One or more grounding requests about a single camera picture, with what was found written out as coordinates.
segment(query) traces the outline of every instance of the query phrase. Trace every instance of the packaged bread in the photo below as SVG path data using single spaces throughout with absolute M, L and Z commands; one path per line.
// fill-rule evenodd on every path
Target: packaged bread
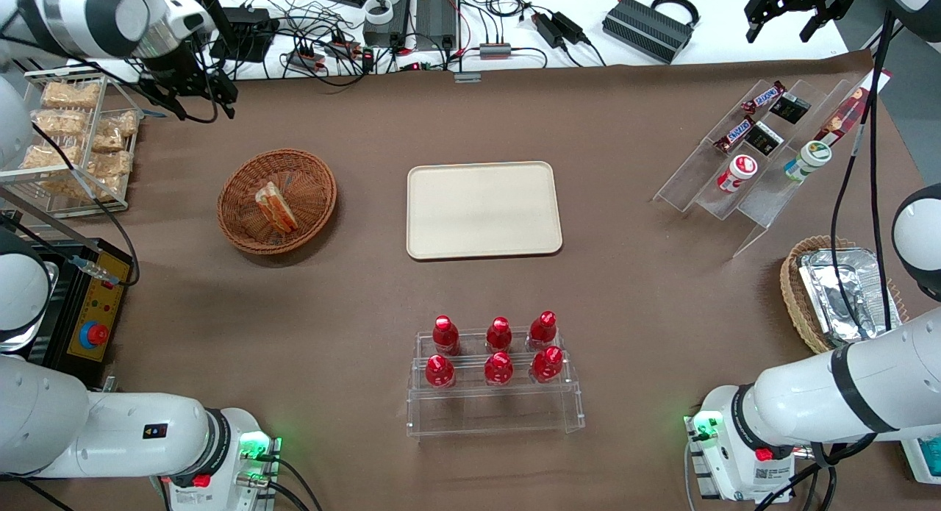
M 96 178 L 98 182 L 103 183 L 105 187 L 109 190 L 113 190 L 115 193 L 118 192 L 118 188 L 121 186 L 121 175 L 97 176 Z M 101 202 L 114 199 L 111 193 L 101 189 L 94 182 L 85 183 L 88 184 L 91 192 L 95 193 L 95 196 L 98 197 L 98 200 L 101 200 Z M 85 193 L 85 190 L 82 189 L 82 186 L 76 179 L 43 180 L 43 182 L 40 182 L 40 186 L 43 186 L 44 190 L 53 193 L 53 195 L 67 196 L 70 197 L 70 199 L 90 200 L 87 193 Z
M 43 89 L 43 106 L 50 109 L 93 109 L 98 105 L 98 82 L 50 82 Z
M 258 193 L 255 193 L 255 203 L 262 210 L 265 219 L 268 219 L 268 223 L 275 226 L 278 232 L 290 233 L 298 229 L 297 219 L 275 183 L 269 182 L 259 189 Z
M 91 153 L 88 173 L 97 177 L 127 175 L 131 172 L 131 153 L 121 150 L 112 153 Z
M 118 135 L 127 138 L 137 132 L 137 113 L 127 111 L 121 115 L 104 115 L 98 120 L 99 135 Z
M 85 111 L 33 111 L 30 117 L 49 136 L 78 136 L 85 132 L 88 123 L 88 112 Z
M 62 152 L 68 158 L 69 162 L 78 165 L 82 159 L 82 150 L 78 146 L 61 146 Z M 30 146 L 26 150 L 26 156 L 20 169 L 33 169 L 34 167 L 49 167 L 50 165 L 62 165 L 62 157 L 56 149 L 50 146 Z
M 117 133 L 111 135 L 95 135 L 91 140 L 91 150 L 94 152 L 115 152 L 124 150 L 124 138 Z

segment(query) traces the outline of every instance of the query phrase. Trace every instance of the white bottle with green label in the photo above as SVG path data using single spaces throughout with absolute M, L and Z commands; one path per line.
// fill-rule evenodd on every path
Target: white bottle with green label
M 808 142 L 801 152 L 784 165 L 784 174 L 794 182 L 803 182 L 811 173 L 830 162 L 833 151 L 824 142 Z

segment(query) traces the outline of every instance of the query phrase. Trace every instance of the red bottle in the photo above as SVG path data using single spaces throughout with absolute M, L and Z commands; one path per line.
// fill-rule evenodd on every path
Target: red bottle
M 555 340 L 555 313 L 547 310 L 532 321 L 530 333 L 526 337 L 526 347 L 530 351 L 539 351 L 552 346 Z
M 488 386 L 504 386 L 513 378 L 513 361 L 503 351 L 491 354 L 484 363 L 484 379 Z
M 456 357 L 461 354 L 461 339 L 457 334 L 457 327 L 447 316 L 441 315 L 434 320 L 434 329 L 431 331 L 434 340 L 434 350 L 441 354 Z
M 454 364 L 446 357 L 440 354 L 433 354 L 428 357 L 428 365 L 424 368 L 424 378 L 428 380 L 431 387 L 443 388 L 454 386 L 457 382 L 454 378 Z
M 493 324 L 487 330 L 487 349 L 490 353 L 509 351 L 511 341 L 513 341 L 513 333 L 510 332 L 509 321 L 503 316 L 494 318 Z
M 562 350 L 558 346 L 549 346 L 532 358 L 530 378 L 536 382 L 550 382 L 562 373 Z

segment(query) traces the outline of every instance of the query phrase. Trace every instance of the brown table surface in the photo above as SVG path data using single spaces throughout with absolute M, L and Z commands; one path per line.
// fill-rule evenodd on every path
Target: brown table surface
M 790 326 L 779 266 L 826 234 L 850 142 L 780 219 L 730 260 L 749 223 L 650 202 L 757 79 L 857 81 L 856 53 L 820 62 L 585 68 L 239 84 L 237 115 L 209 126 L 151 120 L 120 215 L 141 280 L 115 335 L 121 387 L 242 407 L 285 438 L 285 458 L 327 511 L 686 509 L 681 417 L 713 387 L 753 381 L 810 350 Z M 204 101 L 188 103 L 205 115 Z M 912 316 L 930 309 L 891 250 L 891 218 L 922 185 L 880 110 L 881 215 L 888 274 Z M 323 158 L 340 201 L 299 255 L 254 259 L 216 226 L 225 179 L 255 154 Z M 406 175 L 416 165 L 545 160 L 565 246 L 550 257 L 415 262 L 404 249 Z M 871 246 L 868 153 L 840 235 Z M 104 220 L 81 230 L 121 245 Z M 584 430 L 421 441 L 406 436 L 414 334 L 437 314 L 457 326 L 514 324 L 555 310 L 582 381 Z M 287 477 L 285 483 L 297 487 Z M 41 483 L 76 511 L 157 510 L 143 479 Z M 896 444 L 840 466 L 834 510 L 937 509 L 941 488 L 905 477 Z M 49 509 L 18 484 L 4 510 Z M 700 509 L 751 508 L 697 501 Z M 287 502 L 279 508 L 288 509 Z

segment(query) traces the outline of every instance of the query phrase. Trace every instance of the foil tray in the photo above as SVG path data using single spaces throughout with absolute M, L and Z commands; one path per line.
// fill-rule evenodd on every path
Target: foil tray
M 867 249 L 838 249 L 837 265 L 850 307 L 840 294 L 829 249 L 797 257 L 804 290 L 810 297 L 821 332 L 836 347 L 884 334 L 885 313 L 875 254 Z M 890 319 L 893 328 L 901 325 L 898 308 L 891 297 Z

